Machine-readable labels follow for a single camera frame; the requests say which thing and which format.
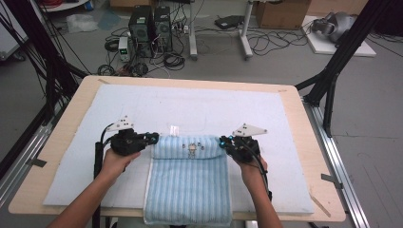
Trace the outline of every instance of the metal frame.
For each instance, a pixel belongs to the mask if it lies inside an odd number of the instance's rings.
[[[355,190],[349,178],[349,174],[344,167],[343,160],[340,158],[335,141],[333,138],[327,136],[326,130],[322,127],[324,116],[320,110],[320,107],[310,106],[308,110],[311,111],[312,116],[315,119],[313,124],[315,124],[317,127],[317,131],[325,148],[328,161],[332,165],[335,178],[338,182],[343,183],[343,188],[340,189],[340,191],[343,193],[355,227],[369,228],[370,225],[368,224],[367,218],[364,214],[361,204],[359,203],[358,197],[356,196]]]
[[[60,106],[57,105],[55,113],[58,113],[60,110]],[[30,169],[29,161],[35,159],[41,152],[53,130],[53,127],[57,123],[58,117],[60,117],[60,115],[53,117],[49,122],[47,122],[47,124],[42,124],[37,128],[19,157],[12,164],[4,178],[1,179],[0,208],[4,205],[17,183],[19,183],[28,173],[28,170]]]
[[[332,137],[331,120],[337,78],[393,1],[396,0],[369,0],[352,28],[342,35],[340,46],[327,66],[318,75],[296,85],[298,90],[314,85],[304,96],[304,101],[314,106],[319,106],[320,100],[327,94],[323,127],[328,137]]]
[[[190,48],[190,58],[192,60],[198,60],[198,48],[196,47],[196,32],[195,32],[195,20],[196,15],[193,15],[193,6],[195,5],[195,0],[190,0],[190,25],[189,25],[189,48]]]

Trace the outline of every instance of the light blue striped cloth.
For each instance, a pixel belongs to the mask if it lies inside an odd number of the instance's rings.
[[[145,224],[230,225],[227,159],[217,137],[160,137],[152,158]]]

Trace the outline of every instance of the wire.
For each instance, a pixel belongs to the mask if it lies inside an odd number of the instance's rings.
[[[198,16],[199,12],[201,11],[203,5],[204,5],[204,0],[202,0],[201,6],[199,7],[198,12],[196,12],[195,17],[189,22],[189,25],[192,24],[196,20],[196,17]]]
[[[391,43],[403,43],[403,37],[386,35],[381,33],[370,33],[370,36],[375,39],[382,39]]]
[[[200,39],[201,35],[198,35],[199,38],[196,40],[196,42],[198,42],[198,41],[199,41],[199,42],[202,42],[202,45],[207,48],[207,51],[206,51],[205,53],[202,53],[202,52],[200,51],[201,55],[204,55],[204,56],[205,56],[205,55],[216,55],[216,54],[219,54],[219,53],[222,53],[222,52],[225,52],[225,51],[231,49],[232,46],[233,46],[233,36],[232,36],[232,35],[239,34],[239,32],[238,32],[238,30],[239,30],[238,27],[232,28],[232,29],[227,29],[227,30],[220,30],[220,29],[215,29],[215,28],[206,28],[206,27],[203,27],[203,26],[195,26],[195,28],[200,28],[199,30],[195,30],[195,32],[198,32],[198,33],[204,32],[204,31],[214,31],[214,32],[216,32],[216,33],[218,33],[218,34],[225,34],[225,35],[228,35],[229,38],[230,38],[230,43],[229,43],[229,47],[228,47],[228,48],[224,48],[224,49],[218,50],[218,51],[216,51],[216,52],[214,52],[214,53],[209,53],[209,54],[207,54],[207,53],[210,51],[210,47],[204,42],[203,39]]]
[[[119,38],[121,38],[123,36],[128,37],[128,35],[124,35],[128,31],[129,31],[128,27],[116,29],[110,33],[110,36],[105,38],[105,41],[119,40]]]
[[[100,65],[97,70],[98,75],[114,75],[115,74],[115,68],[113,68],[112,63],[115,60],[116,56],[118,55],[118,50],[119,50],[119,39],[106,39],[106,43],[104,45],[105,50],[107,51],[106,53],[106,64],[105,65]]]
[[[259,28],[250,28],[248,32],[257,34],[248,34],[248,41],[255,41],[255,44],[253,46],[251,45],[251,49],[258,56],[264,56],[271,51],[287,48],[289,46],[305,46],[308,44],[307,36],[312,32],[311,27],[313,22],[314,20],[301,27],[304,34],[283,30],[272,30],[266,33],[258,30]]]
[[[110,127],[110,126],[112,126],[112,125],[113,125],[113,123],[109,124],[107,127],[105,127],[104,131],[102,132],[102,134],[101,134],[101,140],[100,140],[100,142],[101,142],[102,144],[104,144],[104,135],[105,135],[105,133],[106,133],[106,131],[107,131],[107,128]]]
[[[179,14],[179,10],[181,9],[181,7],[183,7],[184,4],[179,4],[177,8],[175,8],[170,14],[174,13],[176,11],[176,14],[174,16],[174,18],[172,19],[172,23],[177,23],[176,18]]]
[[[185,59],[178,53],[166,53],[163,57],[163,65],[170,70],[181,70],[184,68]]]
[[[40,56],[35,51],[33,51],[29,46],[25,45],[25,41],[24,41],[25,39],[12,26],[12,22],[10,20],[9,13],[8,13],[6,7],[3,5],[2,1],[0,1],[0,4],[8,18],[8,19],[6,19],[6,17],[2,13],[0,13],[0,19],[3,20],[1,23],[4,24],[3,25],[4,28],[11,34],[11,36],[12,36],[12,33],[16,34],[16,37],[13,37],[13,38],[15,40],[18,39],[20,41],[20,43],[22,44],[22,45],[20,45],[20,46],[22,46],[22,49],[26,52],[29,52],[29,54],[37,61],[37,63],[40,64],[41,67],[45,68],[45,64],[41,61]]]
[[[373,43],[375,43],[375,44],[377,44],[377,45],[379,45],[379,46],[381,46],[381,47],[383,47],[383,48],[387,49],[387,50],[388,50],[388,51],[390,51],[391,53],[396,54],[396,55],[398,55],[398,56],[400,56],[400,57],[402,57],[402,58],[403,58],[403,55],[401,55],[401,54],[399,54],[399,53],[395,52],[394,50],[392,50],[392,49],[390,49],[390,48],[387,48],[387,47],[385,47],[385,46],[383,46],[383,45],[379,44],[377,41],[372,40],[372,39],[370,39],[370,38],[368,38],[368,37],[367,37],[367,39],[368,39],[368,40],[370,40],[370,41],[372,41]]]
[[[242,145],[244,146],[244,148],[247,149],[247,151],[252,155],[253,159],[258,163],[259,166],[259,171],[261,173],[261,176],[263,178],[263,182],[264,182],[264,186],[266,188],[266,192],[267,195],[269,196],[269,199],[272,199],[272,192],[269,190],[269,186],[268,186],[268,181],[267,181],[267,170],[265,170],[263,164],[260,161],[260,155],[257,155],[255,153],[255,151],[253,151],[253,149],[251,147],[249,147],[245,142],[240,141],[242,143]]]
[[[168,79],[170,79],[170,78],[171,78],[171,74],[169,73],[169,71],[168,71],[168,70],[166,70],[165,68],[163,68],[164,66],[157,66],[157,65],[155,64],[154,59],[153,59],[153,65],[154,65],[154,67],[156,67],[156,68],[151,69],[151,70],[148,70],[147,74],[148,74],[149,72],[151,72],[151,71],[156,70],[156,69],[162,69],[162,70],[163,70],[163,71],[165,71],[165,73],[168,75]]]
[[[77,60],[80,62],[80,64],[84,67],[84,69],[86,70],[86,73],[92,74],[91,71],[89,71],[89,69],[86,68],[86,65],[83,63],[83,61],[80,59],[80,57],[78,57],[77,53],[74,51],[74,49],[73,49],[73,48],[71,47],[71,45],[68,43],[68,41],[65,39],[65,37],[64,37],[63,34],[60,32],[60,30],[57,29],[57,28],[54,26],[52,20],[51,20],[49,17],[47,17],[47,15],[48,15],[48,10],[47,10],[47,8],[44,8],[43,10],[45,10],[45,12],[43,12],[42,10],[40,10],[42,16],[43,16],[44,18],[47,18],[47,19],[48,19],[48,21],[50,22],[51,26],[53,27],[53,30],[54,30],[54,31],[57,31],[57,33],[59,34],[59,36],[62,37],[62,39],[63,39],[63,41],[65,42],[65,44],[68,46],[68,48],[71,50],[71,52],[73,52],[74,56],[77,58]],[[58,42],[59,44],[61,44],[60,41],[59,41],[59,39],[58,39],[58,36],[55,37],[55,40],[57,40],[57,42]],[[65,55],[64,55],[64,53],[63,53],[63,49],[62,49],[62,46],[61,46],[61,45],[59,46],[59,51],[62,52],[64,58],[66,59],[66,57],[65,57]]]

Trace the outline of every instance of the table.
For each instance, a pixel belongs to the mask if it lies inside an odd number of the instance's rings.
[[[243,21],[243,28],[240,30],[240,41],[242,42],[243,49],[245,51],[245,60],[248,60],[253,56],[252,49],[249,45],[248,38],[246,37],[246,32],[249,26],[249,19],[251,18],[253,2],[256,0],[248,0],[246,5],[245,19]],[[196,47],[196,34],[195,34],[195,19],[197,15],[194,15],[194,5],[195,0],[190,0],[190,18],[194,18],[190,21],[189,28],[189,49],[190,57],[192,60],[198,59],[198,50]]]
[[[258,85],[244,83],[207,82],[189,80],[166,80],[146,78],[118,78],[87,76],[68,105],[59,123],[54,128],[38,159],[47,161],[45,167],[32,166],[24,182],[12,200],[9,210],[14,214],[57,215],[65,207],[44,206],[47,195],[63,154],[67,150],[81,120],[86,115],[95,94],[102,84],[165,86],[187,88],[212,88],[276,92],[280,95],[287,113],[295,146],[305,174],[315,212],[311,215],[279,215],[282,220],[343,221],[344,209],[334,184],[322,180],[320,175],[329,175],[315,133],[310,125],[297,90],[291,85]],[[143,209],[103,208],[103,216],[142,217]],[[254,213],[234,212],[233,219],[256,219]]]

